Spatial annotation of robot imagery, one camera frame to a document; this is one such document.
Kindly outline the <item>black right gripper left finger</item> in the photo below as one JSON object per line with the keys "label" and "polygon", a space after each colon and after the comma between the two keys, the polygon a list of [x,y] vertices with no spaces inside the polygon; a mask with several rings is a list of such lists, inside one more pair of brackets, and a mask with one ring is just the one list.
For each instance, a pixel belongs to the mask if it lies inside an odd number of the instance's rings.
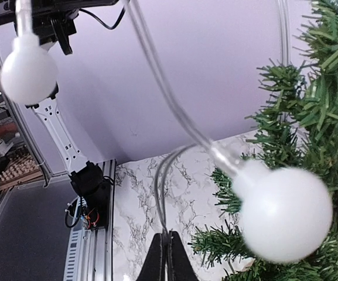
{"label": "black right gripper left finger", "polygon": [[165,236],[157,233],[149,247],[142,269],[136,281],[164,281],[167,243]]}

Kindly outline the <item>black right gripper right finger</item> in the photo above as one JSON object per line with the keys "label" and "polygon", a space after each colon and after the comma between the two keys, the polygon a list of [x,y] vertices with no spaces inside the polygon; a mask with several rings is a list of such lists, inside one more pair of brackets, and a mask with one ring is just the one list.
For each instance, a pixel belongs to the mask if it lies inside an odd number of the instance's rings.
{"label": "black right gripper right finger", "polygon": [[177,231],[169,232],[168,280],[198,281]]}

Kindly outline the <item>white ball string lights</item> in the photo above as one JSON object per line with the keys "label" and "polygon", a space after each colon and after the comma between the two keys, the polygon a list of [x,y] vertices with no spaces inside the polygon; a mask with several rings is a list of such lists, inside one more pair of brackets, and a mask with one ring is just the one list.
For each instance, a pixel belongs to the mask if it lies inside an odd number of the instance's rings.
{"label": "white ball string lights", "polygon": [[325,240],[333,216],[326,185],[311,172],[289,167],[271,170],[257,160],[241,160],[211,140],[194,124],[175,98],[137,1],[125,1],[135,33],[167,105],[183,129],[233,178],[241,199],[243,237],[247,247],[270,262],[299,261]]}

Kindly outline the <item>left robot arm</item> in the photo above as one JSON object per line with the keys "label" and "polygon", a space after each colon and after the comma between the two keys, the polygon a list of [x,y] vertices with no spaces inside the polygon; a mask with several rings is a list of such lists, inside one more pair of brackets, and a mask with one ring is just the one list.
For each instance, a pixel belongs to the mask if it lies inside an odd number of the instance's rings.
{"label": "left robot arm", "polygon": [[0,1],[0,26],[13,24],[12,50],[0,67],[0,89],[10,101],[29,108],[56,144],[67,174],[85,169],[89,159],[74,143],[57,103],[58,69],[49,50],[59,44],[70,55],[74,21],[89,8],[116,1]]}

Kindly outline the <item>small green christmas tree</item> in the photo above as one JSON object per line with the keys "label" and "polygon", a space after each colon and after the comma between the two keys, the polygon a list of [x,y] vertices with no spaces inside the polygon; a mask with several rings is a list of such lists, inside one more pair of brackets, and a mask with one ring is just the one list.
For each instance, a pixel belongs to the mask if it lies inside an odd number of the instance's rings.
{"label": "small green christmas tree", "polygon": [[338,1],[313,1],[299,39],[307,45],[302,64],[260,67],[261,88],[269,99],[252,115],[255,149],[241,157],[318,175],[333,200],[333,223],[319,249],[287,265],[253,255],[236,225],[198,229],[191,247],[205,265],[251,259],[244,270],[229,267],[225,280],[338,280]]}

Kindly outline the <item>wooden chess board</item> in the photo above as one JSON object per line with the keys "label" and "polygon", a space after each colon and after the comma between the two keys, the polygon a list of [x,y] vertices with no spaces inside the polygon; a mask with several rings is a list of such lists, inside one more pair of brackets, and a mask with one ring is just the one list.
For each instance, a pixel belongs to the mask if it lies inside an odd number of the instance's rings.
{"label": "wooden chess board", "polygon": [[15,150],[8,160],[6,169],[0,174],[0,191],[43,176],[39,165],[25,148]]}

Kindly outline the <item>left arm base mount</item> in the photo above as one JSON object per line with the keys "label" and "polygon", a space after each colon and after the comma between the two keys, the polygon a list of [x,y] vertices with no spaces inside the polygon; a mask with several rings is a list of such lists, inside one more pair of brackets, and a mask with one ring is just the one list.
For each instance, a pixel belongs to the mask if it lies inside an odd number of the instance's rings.
{"label": "left arm base mount", "polygon": [[114,179],[104,175],[101,167],[87,161],[85,168],[79,172],[71,172],[71,186],[80,199],[79,210],[74,213],[76,220],[69,224],[67,218],[70,210],[66,210],[64,223],[73,228],[81,218],[86,221],[86,229],[107,228],[110,221],[109,208],[111,191],[115,186]]}

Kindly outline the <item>left aluminium frame post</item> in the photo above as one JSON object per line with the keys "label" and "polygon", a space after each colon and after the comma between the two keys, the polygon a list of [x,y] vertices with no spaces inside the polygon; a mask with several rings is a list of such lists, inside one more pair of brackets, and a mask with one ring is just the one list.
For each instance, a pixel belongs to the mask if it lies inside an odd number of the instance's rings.
{"label": "left aluminium frame post", "polygon": [[50,87],[40,81],[29,81],[31,78],[38,78],[39,74],[43,74],[44,71],[35,70],[33,73],[29,71],[33,69],[35,62],[43,63],[43,70],[54,70],[54,62],[39,47],[39,39],[30,27],[23,27],[23,33],[19,33],[13,39],[11,46],[11,53],[5,61],[2,61],[0,55],[0,89],[14,121],[18,123],[19,132],[29,152],[40,164],[39,168],[44,176],[50,179],[51,172],[45,164],[19,106],[33,105],[44,99],[43,92],[49,90]]}

